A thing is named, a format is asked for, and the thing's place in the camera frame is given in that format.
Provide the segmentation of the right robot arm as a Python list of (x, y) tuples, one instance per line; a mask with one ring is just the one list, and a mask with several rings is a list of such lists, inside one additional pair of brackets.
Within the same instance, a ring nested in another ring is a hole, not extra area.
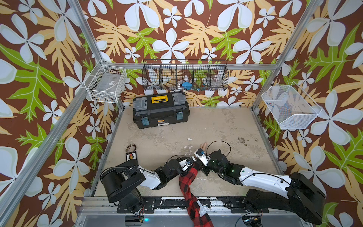
[(202, 163), (205, 175), (214, 172), (233, 185), (251, 187), (243, 200), (245, 209), (289, 211), (306, 222), (322, 224), (325, 194), (304, 175), (293, 173), (281, 176), (259, 172), (231, 163), (221, 150), (207, 155), (200, 148), (196, 150), (195, 156)]

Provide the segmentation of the mannequin hand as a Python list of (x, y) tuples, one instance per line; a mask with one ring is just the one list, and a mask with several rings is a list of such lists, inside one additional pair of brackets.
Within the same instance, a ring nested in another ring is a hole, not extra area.
[(202, 150), (204, 150), (204, 151), (207, 151), (207, 146), (208, 146), (208, 144), (205, 142), (205, 143), (202, 143), (201, 145), (200, 145), (200, 149), (202, 149)]

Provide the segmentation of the red plaid sleeved forearm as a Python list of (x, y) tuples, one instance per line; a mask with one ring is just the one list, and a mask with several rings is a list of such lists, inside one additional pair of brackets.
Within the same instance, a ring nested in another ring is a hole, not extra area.
[(187, 202), (187, 213), (195, 227), (213, 227), (212, 220), (197, 197), (191, 192), (191, 184), (200, 170), (199, 164), (194, 164), (185, 176), (179, 177), (179, 187)]

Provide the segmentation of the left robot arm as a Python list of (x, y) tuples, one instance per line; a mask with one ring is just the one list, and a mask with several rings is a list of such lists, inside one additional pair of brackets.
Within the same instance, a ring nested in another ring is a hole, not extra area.
[(104, 170), (100, 181), (105, 188), (108, 201), (118, 202), (118, 213), (137, 213), (145, 207), (138, 186), (160, 190), (177, 176), (185, 176), (196, 162), (195, 157), (168, 160), (155, 171), (141, 167), (136, 159)]

